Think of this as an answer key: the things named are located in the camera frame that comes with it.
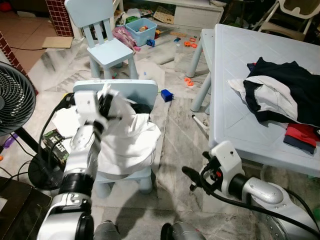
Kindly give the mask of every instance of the chair backrest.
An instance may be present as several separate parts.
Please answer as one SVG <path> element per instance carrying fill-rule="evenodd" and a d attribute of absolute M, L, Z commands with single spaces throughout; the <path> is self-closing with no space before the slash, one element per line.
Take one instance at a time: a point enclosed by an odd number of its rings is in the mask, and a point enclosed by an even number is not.
<path fill-rule="evenodd" d="M 94 48 L 95 43 L 90 31 L 93 25 L 99 44 L 104 44 L 101 25 L 104 25 L 108 40 L 113 39 L 110 20 L 114 16 L 113 0 L 65 0 L 64 5 L 74 25 L 83 28 L 89 47 Z"/>
<path fill-rule="evenodd" d="M 154 108 L 158 94 L 158 85 L 153 80 L 110 79 L 110 80 L 84 80 L 77 81 L 73 86 L 73 92 L 100 91 L 104 84 L 110 84 L 113 90 L 117 90 L 127 99 L 138 104 L 148 105 Z"/>
<path fill-rule="evenodd" d="M 280 9 L 301 19 L 310 19 L 320 12 L 320 0 L 278 0 Z"/>

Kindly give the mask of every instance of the small blue chair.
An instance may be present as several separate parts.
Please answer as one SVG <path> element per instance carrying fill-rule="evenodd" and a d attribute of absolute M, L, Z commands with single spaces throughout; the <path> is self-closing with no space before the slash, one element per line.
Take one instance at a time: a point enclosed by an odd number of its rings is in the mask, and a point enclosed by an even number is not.
<path fill-rule="evenodd" d="M 111 89 L 119 91 L 123 97 L 139 104 L 148 105 L 151 109 L 154 108 L 158 94 L 158 85 L 153 80 L 116 79 L 77 81 L 73 86 L 73 92 L 99 91 L 105 83 L 110 84 Z M 140 192 L 148 194 L 153 188 L 151 172 L 151 166 L 148 166 L 123 179 L 112 180 L 108 179 L 104 172 L 98 171 L 94 182 L 96 193 L 100 198 L 106 198 L 111 192 L 111 183 L 118 181 L 137 181 Z"/>
<path fill-rule="evenodd" d="M 64 2 L 71 19 L 78 28 L 83 28 L 89 47 L 90 68 L 93 78 L 100 77 L 99 65 L 102 66 L 104 79 L 112 79 L 110 68 L 128 59 L 131 79 L 138 79 L 133 51 L 114 38 L 110 18 L 114 16 L 112 0 L 66 0 Z M 107 39 L 104 40 L 101 24 Z M 93 25 L 98 44 L 95 44 L 90 26 Z"/>

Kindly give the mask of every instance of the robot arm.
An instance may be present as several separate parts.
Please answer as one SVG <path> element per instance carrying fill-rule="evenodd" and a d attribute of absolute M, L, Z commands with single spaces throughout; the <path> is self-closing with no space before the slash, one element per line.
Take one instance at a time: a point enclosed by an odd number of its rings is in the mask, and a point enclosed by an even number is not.
<path fill-rule="evenodd" d="M 212 149 L 211 156 L 207 154 L 209 163 L 200 171 L 200 174 L 191 168 L 182 168 L 182 171 L 193 181 L 190 186 L 191 191 L 201 187 L 208 195 L 216 197 L 214 191 L 219 190 L 226 197 L 236 197 L 247 205 L 281 214 L 318 231 L 313 219 L 290 200 L 288 193 L 282 187 L 255 177 L 245 176 L 241 159 L 231 142 L 224 141 L 217 145 Z M 269 229 L 273 239 L 319 239 L 309 231 L 283 219 L 257 211 L 253 212 Z"/>
<path fill-rule="evenodd" d="M 98 100 L 93 91 L 79 91 L 74 94 L 74 100 L 81 127 L 71 140 L 59 193 L 52 200 L 37 240 L 93 239 L 91 191 L 98 170 L 101 135 L 108 128 L 105 115 L 108 115 L 110 104 L 106 101 L 110 96 L 105 94 Z M 101 105 L 106 106 L 103 113 Z"/>

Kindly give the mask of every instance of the white plastic chair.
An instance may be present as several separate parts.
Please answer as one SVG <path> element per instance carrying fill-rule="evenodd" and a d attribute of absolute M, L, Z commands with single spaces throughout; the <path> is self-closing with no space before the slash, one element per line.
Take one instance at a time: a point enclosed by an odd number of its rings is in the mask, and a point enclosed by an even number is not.
<path fill-rule="evenodd" d="M 105 79 L 112 79 L 109 68 L 128 59 L 130 78 L 138 79 L 133 51 L 114 38 L 110 18 L 114 16 L 112 0 L 66 0 L 64 2 L 74 25 L 83 28 L 89 44 L 90 68 L 93 78 L 100 77 L 99 65 L 102 66 Z M 108 40 L 105 41 L 100 23 L 103 23 Z M 94 43 L 90 26 L 93 25 L 98 44 Z"/>
<path fill-rule="evenodd" d="M 77 81 L 73 86 L 73 92 L 88 90 L 99 91 L 103 88 L 105 83 L 110 84 L 110 87 L 113 90 L 119 91 L 123 97 L 135 101 L 136 103 L 148 105 L 153 109 L 158 93 L 158 85 L 153 80 L 117 79 Z M 137 181 L 139 183 L 140 192 L 148 194 L 153 188 L 151 172 L 151 167 L 148 166 L 123 179 L 114 180 L 108 179 L 107 174 L 98 171 L 94 182 L 96 193 L 99 198 L 106 198 L 111 192 L 111 183 L 118 181 Z"/>
<path fill-rule="evenodd" d="M 291 30 L 274 23 L 269 22 L 276 10 L 280 7 L 280 10 L 288 15 L 308 20 L 303 32 Z M 277 0 L 277 2 L 270 8 L 270 10 L 262 17 L 256 27 L 264 20 L 264 23 L 259 28 L 258 32 L 262 30 L 271 31 L 286 35 L 292 39 L 303 41 L 311 25 L 312 19 L 320 12 L 320 0 Z"/>

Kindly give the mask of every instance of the electric fan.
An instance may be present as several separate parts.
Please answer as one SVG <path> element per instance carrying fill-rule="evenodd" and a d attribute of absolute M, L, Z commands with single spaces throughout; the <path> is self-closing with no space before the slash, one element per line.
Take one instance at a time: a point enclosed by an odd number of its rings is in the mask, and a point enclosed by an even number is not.
<path fill-rule="evenodd" d="M 36 106 L 36 92 L 30 80 L 19 70 L 0 61 L 0 136 L 15 132 L 26 144 L 38 153 L 38 143 L 22 126 L 30 119 Z M 33 185 L 42 189 L 57 188 L 53 179 L 60 179 L 62 171 L 53 171 L 53 166 L 47 165 L 48 152 L 40 148 L 32 159 L 28 177 Z"/>

